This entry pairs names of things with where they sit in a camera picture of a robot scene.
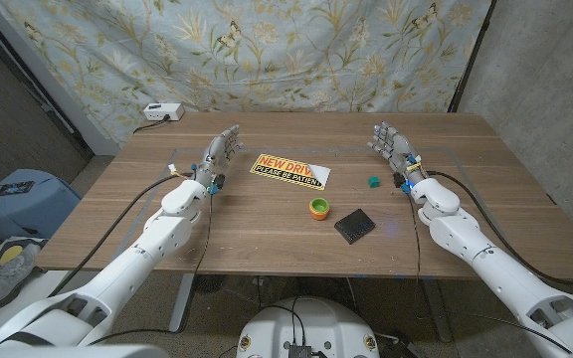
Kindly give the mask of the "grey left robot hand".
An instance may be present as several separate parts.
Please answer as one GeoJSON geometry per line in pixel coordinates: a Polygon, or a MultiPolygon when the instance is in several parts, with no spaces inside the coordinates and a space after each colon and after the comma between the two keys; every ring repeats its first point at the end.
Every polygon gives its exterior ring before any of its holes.
{"type": "Polygon", "coordinates": [[[228,163],[243,147],[239,141],[238,124],[233,125],[213,138],[203,152],[202,161],[196,169],[194,180],[208,188],[215,178],[223,174],[228,163]]]}

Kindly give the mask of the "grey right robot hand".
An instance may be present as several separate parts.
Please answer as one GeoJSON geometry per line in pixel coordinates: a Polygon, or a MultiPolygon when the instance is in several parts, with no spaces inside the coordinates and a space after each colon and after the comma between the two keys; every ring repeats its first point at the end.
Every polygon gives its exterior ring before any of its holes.
{"type": "Polygon", "coordinates": [[[422,169],[421,156],[407,138],[387,122],[382,121],[374,126],[372,140],[367,145],[381,155],[393,173],[409,186],[427,178],[422,169]]]}

